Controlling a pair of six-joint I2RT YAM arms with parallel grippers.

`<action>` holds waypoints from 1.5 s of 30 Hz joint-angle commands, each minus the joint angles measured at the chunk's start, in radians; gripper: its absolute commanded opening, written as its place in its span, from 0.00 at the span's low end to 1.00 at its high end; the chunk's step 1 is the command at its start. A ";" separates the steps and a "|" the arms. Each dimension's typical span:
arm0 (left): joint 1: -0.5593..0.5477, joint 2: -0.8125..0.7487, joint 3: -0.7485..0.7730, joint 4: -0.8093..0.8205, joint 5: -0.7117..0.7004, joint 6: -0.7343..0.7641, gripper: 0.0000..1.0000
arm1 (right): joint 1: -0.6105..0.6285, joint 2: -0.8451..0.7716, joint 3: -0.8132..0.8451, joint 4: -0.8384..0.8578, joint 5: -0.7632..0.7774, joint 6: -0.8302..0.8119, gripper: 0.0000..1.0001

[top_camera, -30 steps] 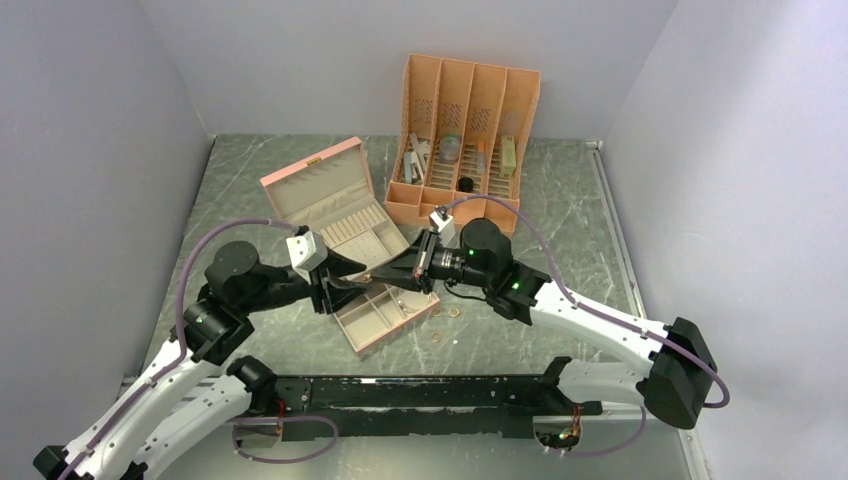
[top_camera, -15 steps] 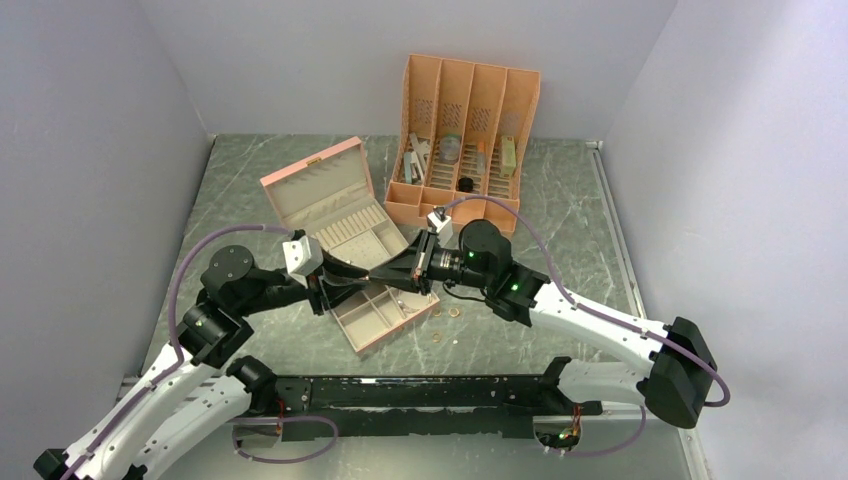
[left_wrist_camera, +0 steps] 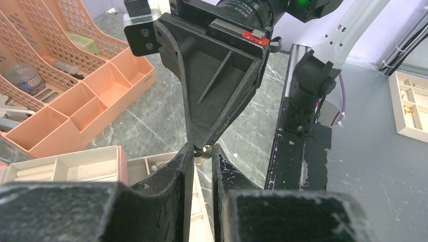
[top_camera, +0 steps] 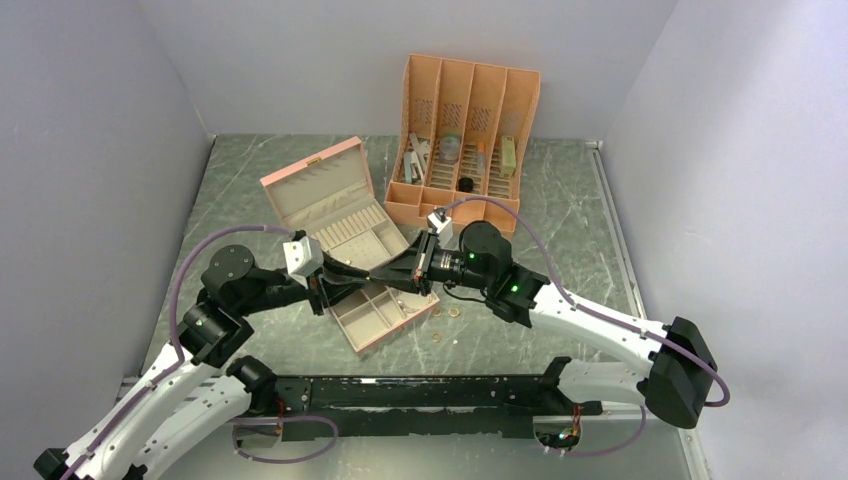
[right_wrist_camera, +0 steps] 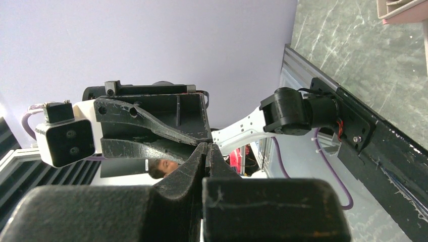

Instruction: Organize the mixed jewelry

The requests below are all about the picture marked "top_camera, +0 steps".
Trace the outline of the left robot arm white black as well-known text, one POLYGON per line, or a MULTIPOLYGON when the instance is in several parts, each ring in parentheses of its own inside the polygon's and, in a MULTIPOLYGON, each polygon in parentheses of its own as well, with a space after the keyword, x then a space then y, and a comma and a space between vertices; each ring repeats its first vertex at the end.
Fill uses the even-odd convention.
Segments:
POLYGON ((257 266, 242 245, 213 254, 196 303, 130 391, 91 430, 34 462, 43 479, 159 479, 228 421, 261 416, 277 401, 276 376, 236 352, 253 335, 247 316, 309 302, 318 311, 362 288, 366 271, 291 243, 287 269, 257 266))

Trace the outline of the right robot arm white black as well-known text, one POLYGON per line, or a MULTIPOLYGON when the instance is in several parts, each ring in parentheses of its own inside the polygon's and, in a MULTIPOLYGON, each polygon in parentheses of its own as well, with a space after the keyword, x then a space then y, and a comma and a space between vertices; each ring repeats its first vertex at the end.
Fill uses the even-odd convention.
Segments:
POLYGON ((674 427, 692 429, 711 404, 717 364, 694 322, 641 319, 560 290, 552 279, 517 263, 510 241, 486 221, 465 227, 456 250, 443 248, 436 233, 422 231, 369 279, 422 296, 436 283, 480 290, 501 320, 563 334, 621 362, 620 367, 569 363, 539 389, 550 413, 565 413, 575 403, 612 401, 643 406, 674 427))

